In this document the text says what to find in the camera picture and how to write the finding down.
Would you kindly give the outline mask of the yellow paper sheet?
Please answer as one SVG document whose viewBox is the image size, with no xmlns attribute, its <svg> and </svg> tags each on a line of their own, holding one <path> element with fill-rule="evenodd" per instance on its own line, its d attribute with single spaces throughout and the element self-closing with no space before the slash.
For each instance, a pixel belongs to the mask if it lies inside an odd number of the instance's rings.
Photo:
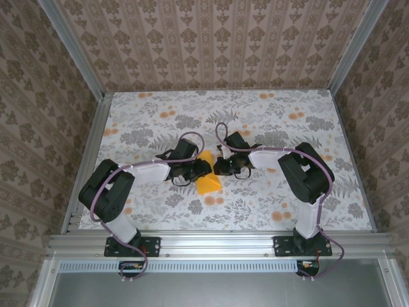
<svg viewBox="0 0 409 307">
<path fill-rule="evenodd" d="M 211 152 L 209 150 L 205 150 L 199 155 L 199 158 L 209 163 L 211 172 L 204 177 L 198 178 L 196 181 L 198 195 L 220 191 L 222 189 L 222 185 L 218 176 L 214 173 L 214 162 Z"/>
</svg>

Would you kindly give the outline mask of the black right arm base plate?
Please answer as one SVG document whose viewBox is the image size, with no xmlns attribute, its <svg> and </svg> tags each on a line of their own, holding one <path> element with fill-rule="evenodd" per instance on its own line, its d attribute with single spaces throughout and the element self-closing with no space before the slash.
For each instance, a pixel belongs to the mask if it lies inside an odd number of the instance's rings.
<svg viewBox="0 0 409 307">
<path fill-rule="evenodd" d="M 322 236 L 311 239 L 294 236 L 274 237 L 275 256 L 332 256 L 330 241 Z"/>
</svg>

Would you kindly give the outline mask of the black connector board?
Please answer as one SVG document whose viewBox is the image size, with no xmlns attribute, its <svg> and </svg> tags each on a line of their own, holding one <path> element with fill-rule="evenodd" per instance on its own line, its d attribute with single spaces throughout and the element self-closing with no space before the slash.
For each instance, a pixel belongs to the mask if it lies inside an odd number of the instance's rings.
<svg viewBox="0 0 409 307">
<path fill-rule="evenodd" d="M 320 265 L 317 260 L 299 260 L 296 274 L 301 277 L 315 277 L 319 269 Z"/>
<path fill-rule="evenodd" d="M 122 261 L 118 264 L 118 274 L 125 279 L 136 278 L 144 269 L 145 261 Z"/>
</svg>

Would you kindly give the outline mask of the aluminium cross rail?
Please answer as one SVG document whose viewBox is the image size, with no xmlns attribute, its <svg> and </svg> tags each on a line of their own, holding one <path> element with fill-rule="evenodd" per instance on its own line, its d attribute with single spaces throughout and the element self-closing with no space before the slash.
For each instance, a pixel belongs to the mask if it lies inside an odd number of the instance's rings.
<svg viewBox="0 0 409 307">
<path fill-rule="evenodd" d="M 159 258 L 181 259 L 272 259 L 273 238 L 280 232 L 146 232 L 161 238 Z M 385 233 L 329 232 L 328 236 L 345 250 L 345 259 L 392 258 L 393 251 Z M 101 259 L 107 234 L 101 231 L 53 235 L 47 258 Z"/>
</svg>

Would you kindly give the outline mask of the aluminium corner post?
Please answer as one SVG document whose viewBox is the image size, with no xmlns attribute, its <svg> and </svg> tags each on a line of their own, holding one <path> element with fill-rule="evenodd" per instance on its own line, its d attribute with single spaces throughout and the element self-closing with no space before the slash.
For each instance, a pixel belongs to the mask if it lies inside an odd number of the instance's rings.
<svg viewBox="0 0 409 307">
<path fill-rule="evenodd" d="M 55 0 L 38 0 L 38 2 L 65 45 L 79 72 L 82 74 L 96 101 L 103 101 L 105 90 L 98 80 L 96 73 L 94 73 L 79 40 L 75 37 L 72 26 L 68 24 L 57 2 Z"/>
<path fill-rule="evenodd" d="M 366 40 L 369 38 L 378 19 L 387 6 L 389 0 L 371 0 L 365 14 L 354 32 L 329 84 L 328 89 L 334 97 L 351 70 L 353 63 L 361 52 Z"/>
</svg>

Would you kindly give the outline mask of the floral tablecloth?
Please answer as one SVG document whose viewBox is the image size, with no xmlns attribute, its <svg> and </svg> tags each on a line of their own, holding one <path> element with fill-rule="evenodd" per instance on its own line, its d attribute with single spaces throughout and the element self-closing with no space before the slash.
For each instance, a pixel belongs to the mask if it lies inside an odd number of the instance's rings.
<svg viewBox="0 0 409 307">
<path fill-rule="evenodd" d="M 313 146 L 335 176 L 324 201 L 324 230 L 372 231 L 374 221 L 328 90 L 229 90 L 115 93 L 97 161 L 147 161 L 186 134 L 213 158 L 219 138 L 238 131 L 250 145 Z M 291 230 L 297 198 L 278 166 L 250 177 L 221 177 L 222 189 L 159 182 L 133 186 L 125 214 L 145 230 Z"/>
</svg>

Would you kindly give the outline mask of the grey metal panel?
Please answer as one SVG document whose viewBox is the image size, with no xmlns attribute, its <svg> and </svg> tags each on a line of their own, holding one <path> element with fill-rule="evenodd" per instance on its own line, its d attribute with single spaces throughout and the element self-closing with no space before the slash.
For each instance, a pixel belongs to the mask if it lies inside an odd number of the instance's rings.
<svg viewBox="0 0 409 307">
<path fill-rule="evenodd" d="M 274 273 L 61 274 L 50 307 L 391 307 L 378 273 L 307 281 Z"/>
</svg>

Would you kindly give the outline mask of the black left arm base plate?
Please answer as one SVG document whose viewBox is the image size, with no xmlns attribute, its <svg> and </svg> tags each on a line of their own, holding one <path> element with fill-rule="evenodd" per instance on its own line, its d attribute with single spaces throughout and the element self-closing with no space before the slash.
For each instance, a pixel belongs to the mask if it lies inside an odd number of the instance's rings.
<svg viewBox="0 0 409 307">
<path fill-rule="evenodd" d="M 161 238 L 160 237 L 141 237 L 132 239 L 128 245 L 137 247 L 147 257 L 158 257 L 160 253 Z M 140 254 L 134 249 L 130 249 L 120 244 L 113 237 L 108 237 L 104 249 L 105 257 L 139 257 Z"/>
</svg>

